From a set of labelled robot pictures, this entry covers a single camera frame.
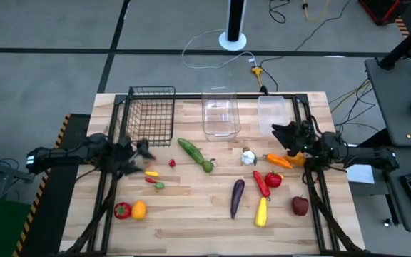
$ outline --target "floor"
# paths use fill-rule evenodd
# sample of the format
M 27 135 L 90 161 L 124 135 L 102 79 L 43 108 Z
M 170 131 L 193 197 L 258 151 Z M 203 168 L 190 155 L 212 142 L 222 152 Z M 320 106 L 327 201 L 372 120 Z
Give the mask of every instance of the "floor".
M 311 1 L 309 15 L 319 16 L 323 1 Z M 320 22 L 305 20 L 301 0 L 280 7 L 286 23 L 268 13 L 268 0 L 249 0 L 243 32 L 248 50 L 292 51 Z M 0 47 L 108 49 L 123 0 L 0 0 Z M 345 1 L 331 0 L 327 17 L 336 17 Z M 223 29 L 226 1 L 132 0 L 118 49 L 182 49 L 204 31 Z M 194 41 L 190 49 L 220 49 L 218 33 Z M 342 18 L 327 22 L 299 51 L 388 52 L 403 39 L 394 24 L 375 26 L 357 1 Z M 257 61 L 269 56 L 256 56 Z M 107 54 L 0 53 L 0 158 L 24 163 L 33 148 L 52 147 L 63 118 L 69 113 L 89 114 L 98 90 Z M 220 65 L 229 56 L 186 56 L 194 66 Z M 326 91 L 330 100 L 359 86 L 367 77 L 364 60 L 370 58 L 285 57 L 264 63 L 279 91 Z M 271 90 L 275 84 L 267 77 Z M 189 69 L 180 56 L 115 55 L 105 92 L 125 92 L 129 86 L 173 85 L 177 92 L 200 91 L 206 85 L 234 85 L 239 91 L 257 91 L 246 57 L 222 69 Z M 365 101 L 376 103 L 372 92 Z M 354 100 L 333 113 L 340 122 Z M 354 114 L 364 110 L 358 104 Z M 382 129 L 378 106 L 354 120 Z M 371 128 L 347 125 L 343 136 L 360 143 L 373 135 Z M 18 183 L 11 201 L 31 203 L 39 177 L 32 185 Z M 366 246 L 372 252 L 411 256 L 411 233 L 382 225 L 389 217 L 385 199 L 355 197 Z

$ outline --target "wooden plank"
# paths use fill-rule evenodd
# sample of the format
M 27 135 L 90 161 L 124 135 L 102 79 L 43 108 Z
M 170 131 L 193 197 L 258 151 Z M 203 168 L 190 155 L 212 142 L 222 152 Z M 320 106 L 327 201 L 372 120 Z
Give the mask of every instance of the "wooden plank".
M 99 94 L 91 115 L 88 134 L 108 131 L 114 94 Z M 308 93 L 310 110 L 322 131 L 334 131 L 328 100 L 324 93 Z M 272 136 L 259 133 L 256 100 L 239 100 L 241 131 L 234 141 L 210 142 L 202 129 L 201 100 L 177 100 L 175 106 L 173 142 L 170 147 L 153 147 L 157 157 L 150 167 L 159 172 L 159 181 L 166 188 L 155 190 L 144 181 L 142 173 L 122 178 L 118 184 L 116 202 L 133 204 L 142 200 L 148 213 L 144 221 L 113 219 L 109 254 L 118 255 L 206 255 L 206 254 L 290 254 L 318 253 L 312 215 L 295 216 L 290 207 L 294 196 L 308 197 L 301 181 L 302 168 L 283 169 L 265 162 L 262 155 L 283 155 L 285 149 Z M 293 107 L 286 103 L 294 120 Z M 179 147 L 176 139 L 191 140 L 206 159 L 216 158 L 218 167 L 211 174 Z M 248 146 L 258 156 L 257 166 L 242 166 L 242 148 Z M 177 166 L 168 166 L 170 159 Z M 82 166 L 78 176 L 91 166 Z M 253 171 L 266 174 L 272 170 L 285 176 L 282 186 L 274 188 L 268 203 L 268 222 L 265 228 L 254 226 L 260 198 Z M 346 174 L 325 173 L 333 213 L 351 239 L 364 248 L 355 207 Z M 235 220 L 230 219 L 230 197 L 237 179 L 245 181 L 245 190 Z M 61 242 L 67 249 L 82 233 L 93 213 L 99 172 L 93 172 L 77 182 Z M 100 245 L 103 221 L 99 226 L 97 246 Z M 323 219 L 325 240 L 330 245 Z

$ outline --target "black desk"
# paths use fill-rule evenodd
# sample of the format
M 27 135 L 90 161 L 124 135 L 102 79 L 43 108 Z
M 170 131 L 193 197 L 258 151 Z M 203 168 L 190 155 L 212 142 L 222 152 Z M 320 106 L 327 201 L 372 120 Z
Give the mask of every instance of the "black desk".
M 411 201 L 400 183 L 401 176 L 411 174 L 411 60 L 399 60 L 390 71 L 381 69 L 374 59 L 365 61 L 365 66 L 386 129 L 360 146 L 390 146 L 395 152 L 400 168 L 385 174 L 387 196 L 390 210 L 394 207 L 393 218 L 401 220 L 405 229 L 411 231 Z

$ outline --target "purple eggplant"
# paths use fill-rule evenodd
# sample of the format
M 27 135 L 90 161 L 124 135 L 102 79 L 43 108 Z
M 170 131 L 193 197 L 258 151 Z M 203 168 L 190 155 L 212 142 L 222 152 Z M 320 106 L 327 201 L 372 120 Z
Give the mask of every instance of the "purple eggplant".
M 242 179 L 234 183 L 233 197 L 231 198 L 231 218 L 235 218 L 237 207 L 239 207 L 240 197 L 242 197 L 243 189 L 245 188 L 245 181 Z

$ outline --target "cucumber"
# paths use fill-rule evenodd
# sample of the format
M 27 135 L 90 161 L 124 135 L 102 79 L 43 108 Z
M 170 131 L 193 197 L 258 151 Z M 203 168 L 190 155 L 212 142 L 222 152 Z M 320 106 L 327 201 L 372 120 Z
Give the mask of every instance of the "cucumber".
M 210 173 L 213 170 L 213 164 L 210 161 L 205 161 L 203 155 L 200 153 L 199 149 L 196 148 L 190 141 L 179 138 L 177 139 L 178 144 L 183 150 L 199 165 L 203 167 L 206 173 Z

